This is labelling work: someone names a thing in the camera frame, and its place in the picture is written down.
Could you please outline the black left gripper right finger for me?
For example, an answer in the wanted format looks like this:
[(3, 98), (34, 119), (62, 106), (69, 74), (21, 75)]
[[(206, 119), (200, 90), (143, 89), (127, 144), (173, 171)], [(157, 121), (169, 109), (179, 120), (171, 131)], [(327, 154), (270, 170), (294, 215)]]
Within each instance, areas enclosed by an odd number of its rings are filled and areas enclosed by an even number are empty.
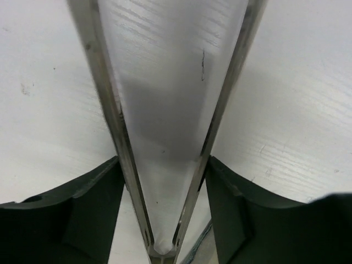
[(206, 185), (220, 263), (351, 263), (350, 194), (301, 203), (214, 157)]

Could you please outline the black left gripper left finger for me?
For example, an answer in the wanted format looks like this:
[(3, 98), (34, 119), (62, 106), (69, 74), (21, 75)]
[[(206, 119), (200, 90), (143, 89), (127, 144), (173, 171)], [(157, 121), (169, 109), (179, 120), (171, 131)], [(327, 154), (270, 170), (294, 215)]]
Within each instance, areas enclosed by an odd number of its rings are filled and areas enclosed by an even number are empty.
[(123, 188), (113, 157), (54, 189), (1, 204), (1, 263), (107, 263)]

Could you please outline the metal tongs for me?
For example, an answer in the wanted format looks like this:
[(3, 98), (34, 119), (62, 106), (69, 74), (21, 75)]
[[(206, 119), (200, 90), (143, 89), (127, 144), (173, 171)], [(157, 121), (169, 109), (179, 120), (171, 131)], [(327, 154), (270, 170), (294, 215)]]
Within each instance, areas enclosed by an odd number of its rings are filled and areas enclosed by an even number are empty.
[(78, 30), (82, 46), (85, 50), (85, 55), (100, 99), (103, 114), (118, 154), (123, 177), (130, 193), (145, 248), (151, 263), (176, 263), (177, 261), (202, 187), (206, 165), (230, 93), (233, 87), (237, 84), (266, 5), (267, 1), (249, 1), (246, 5), (239, 37), (236, 41), (227, 73), (222, 84), (222, 89), (208, 127), (200, 156), (197, 159), (196, 169), (192, 176), (190, 187), (173, 235), (173, 247), (171, 251), (162, 255), (154, 248), (155, 240), (127, 132), (120, 96), (117, 91), (118, 85), (115, 82), (112, 73), (112, 64), (103, 34), (98, 2), (68, 1), (69, 10), (74, 19), (75, 27)]

